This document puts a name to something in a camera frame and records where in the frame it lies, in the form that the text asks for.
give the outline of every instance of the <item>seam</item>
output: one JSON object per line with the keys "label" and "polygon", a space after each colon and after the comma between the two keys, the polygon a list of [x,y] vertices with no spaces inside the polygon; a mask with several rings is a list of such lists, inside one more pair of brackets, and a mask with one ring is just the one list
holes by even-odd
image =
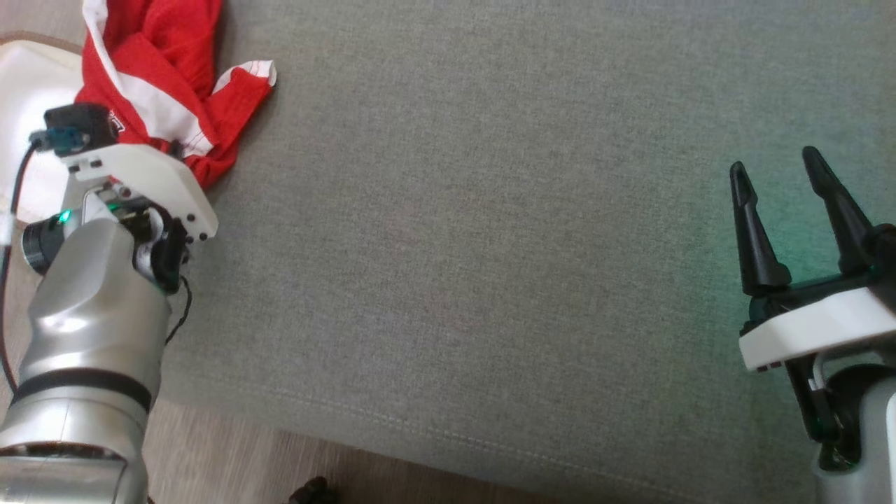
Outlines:
{"label": "seam", "polygon": [[191,149],[198,150],[198,149],[199,149],[199,143],[201,143],[203,140],[206,141],[206,142],[208,142],[208,141],[209,141],[209,137],[208,137],[208,136],[205,136],[205,133],[202,132],[202,131],[200,131],[199,138],[197,138],[197,139],[194,141],[194,145],[193,145],[193,147],[191,147]]}
{"label": "seam", "polygon": [[558,458],[542,455],[540,453],[532,452],[529,450],[524,450],[520,448],[514,448],[508,445],[503,445],[501,443],[495,443],[494,441],[487,441],[484,439],[472,438],[470,436],[464,436],[463,434],[458,434],[456,432],[451,432],[449,430],[439,430],[434,427],[427,427],[425,425],[418,425],[412,421],[403,420],[400,418],[392,417],[390,415],[386,415],[383,413],[377,413],[369,410],[365,410],[363,408],[358,408],[357,406],[352,406],[351,404],[343,404],[335,401],[331,401],[328,399],[322,399],[320,397],[314,397],[312,395],[300,394],[288,390],[277,389],[273,387],[267,387],[264,385],[253,384],[252,386],[242,385],[233,381],[230,378],[224,378],[219,376],[198,376],[191,373],[184,373],[185,375],[191,378],[198,378],[205,381],[213,382],[217,385],[225,385],[226,387],[230,387],[240,391],[257,391],[257,389],[261,388],[268,393],[273,395],[278,395],[281,398],[288,399],[295,403],[305,404],[308,406],[313,406],[316,408],[324,409],[327,411],[335,412],[335,413],[343,413],[349,416],[358,418],[364,421],[372,421],[374,423],[378,423],[385,427],[390,427],[398,430],[403,430],[408,432],[409,434],[416,434],[426,436],[430,439],[436,440],[444,440],[455,443],[457,445],[461,445],[467,448],[474,448],[479,451],[484,451],[487,453],[492,453],[499,456],[508,456],[514,458],[516,460],[534,463],[540,465],[546,469],[554,469],[558,468],[563,470],[564,472],[572,472],[577,471],[580,473],[587,474],[595,474],[597,476],[601,476],[610,480],[615,480],[617,482],[626,483],[633,487],[640,487],[644,489],[648,489],[651,491],[655,491],[660,494],[664,494],[664,496],[672,500],[672,497],[677,497],[679,499],[685,499],[691,502],[698,502],[702,504],[718,504],[715,500],[707,500],[694,495],[688,495],[682,493],[680,491],[674,491],[668,488],[664,488],[658,486],[653,483],[644,482],[641,480],[636,480],[634,478],[629,478],[627,476],[622,476],[619,474],[612,474],[606,470],[598,469],[597,467],[590,467],[587,465],[580,465],[573,462],[567,462],[564,460],[560,460]]}
{"label": "seam", "polygon": [[193,136],[190,137],[190,141],[187,142],[186,145],[184,145],[184,149],[192,149],[192,148],[193,148],[193,142],[195,142],[195,141],[196,141],[196,137],[199,136],[199,135],[201,135],[201,134],[202,134],[202,127],[200,126],[200,127],[199,127],[199,132],[198,132],[198,133],[195,133]]}

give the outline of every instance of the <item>silver metal housing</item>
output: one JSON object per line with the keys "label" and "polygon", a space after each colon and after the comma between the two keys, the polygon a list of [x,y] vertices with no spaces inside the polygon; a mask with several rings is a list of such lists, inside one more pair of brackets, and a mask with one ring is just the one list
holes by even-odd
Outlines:
{"label": "silver metal housing", "polygon": [[[133,257],[134,238],[115,221],[87,222],[68,237],[30,304],[23,385],[63,369],[110,371],[145,387],[151,407],[171,309]],[[102,387],[17,395],[0,427],[0,502],[144,504],[148,415]]]}

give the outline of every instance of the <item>black object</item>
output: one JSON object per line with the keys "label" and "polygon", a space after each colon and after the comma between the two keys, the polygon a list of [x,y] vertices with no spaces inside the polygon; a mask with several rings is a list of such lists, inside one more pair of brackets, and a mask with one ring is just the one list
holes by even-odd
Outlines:
{"label": "black object", "polygon": [[53,259],[65,241],[64,224],[60,215],[43,221],[32,222],[22,233],[22,252],[31,269],[40,275],[47,274]]}
{"label": "black object", "polygon": [[[744,293],[752,298],[750,318],[744,323],[741,335],[790,310],[866,286],[896,310],[896,228],[889,224],[872,228],[818,149],[804,148],[803,162],[812,188],[824,200],[831,220],[840,250],[840,274],[791,284],[790,273],[775,257],[756,212],[757,198],[746,169],[740,161],[734,163],[730,176],[737,251]],[[813,390],[810,386],[815,358],[815,355],[797,357],[784,362],[784,366],[803,414],[806,433],[814,441],[836,444],[857,426],[851,424],[853,417],[841,418],[840,412],[835,411],[844,409],[842,399],[832,404],[829,388]],[[858,377],[858,373],[843,375],[834,383],[838,388],[846,388],[844,384],[850,376]],[[847,451],[855,455],[849,441],[843,442]]]}
{"label": "black object", "polygon": [[156,283],[168,294],[177,292],[180,280],[180,265],[186,251],[186,229],[180,219],[171,219],[167,212],[158,208],[165,222],[165,230],[159,241],[152,246],[150,257],[152,274]]}
{"label": "black object", "polygon": [[73,142],[82,144],[76,150],[72,150],[72,146],[64,142],[52,145],[59,157],[108,147],[118,142],[118,132],[109,122],[109,109],[96,103],[73,103],[48,110],[44,113],[44,123],[47,124],[48,132],[76,132],[78,137]]}
{"label": "black object", "polygon": [[180,144],[177,140],[172,141],[168,145],[168,155],[172,158],[183,161],[184,160],[184,146]]}
{"label": "black object", "polygon": [[847,463],[857,464],[862,457],[859,431],[862,398],[873,385],[894,376],[896,369],[880,364],[858,364],[841,370],[828,380],[826,388],[831,407],[842,425],[833,447]]}
{"label": "black object", "polygon": [[118,392],[132,398],[146,413],[150,412],[152,405],[150,390],[139,381],[113,371],[89,368],[59,369],[29,378],[19,386],[10,405],[29,395],[59,387],[90,387]]}
{"label": "black object", "polygon": [[339,502],[339,495],[336,491],[329,488],[326,479],[317,476],[294,491],[289,496],[287,504],[336,504],[337,502]]}
{"label": "black object", "polygon": [[758,296],[787,287],[790,285],[790,270],[778,262],[771,249],[769,237],[756,211],[758,198],[753,191],[753,183],[740,161],[731,167],[731,195],[744,294]]}

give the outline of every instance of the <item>black ring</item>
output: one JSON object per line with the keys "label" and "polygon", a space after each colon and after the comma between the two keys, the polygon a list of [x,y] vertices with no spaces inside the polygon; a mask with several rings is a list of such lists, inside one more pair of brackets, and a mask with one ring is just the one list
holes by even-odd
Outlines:
{"label": "black ring", "polygon": [[90,387],[118,392],[132,398],[146,413],[150,412],[152,404],[150,390],[127,375],[103,369],[71,368],[49,371],[25,380],[19,385],[10,406],[29,395],[59,387]]}

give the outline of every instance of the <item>white stripe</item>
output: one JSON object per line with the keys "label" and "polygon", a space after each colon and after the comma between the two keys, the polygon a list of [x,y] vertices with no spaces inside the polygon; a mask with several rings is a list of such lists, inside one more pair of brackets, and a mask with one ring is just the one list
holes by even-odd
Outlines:
{"label": "white stripe", "polygon": [[169,142],[177,140],[185,146],[184,156],[209,153],[213,145],[199,126],[199,118],[179,101],[139,77],[121,74],[103,44],[108,8],[105,0],[84,0],[82,14],[87,31],[97,49],[99,61],[116,90],[134,106],[146,133]]}
{"label": "white stripe", "polygon": [[254,61],[247,61],[242,65],[231,66],[228,68],[221,74],[221,77],[218,77],[218,81],[215,83],[215,89],[211,94],[220,91],[221,88],[230,83],[230,74],[233,74],[235,68],[242,68],[251,75],[266,78],[268,80],[268,85],[271,87],[277,83],[277,69],[274,68],[274,62],[270,59],[256,59]]}

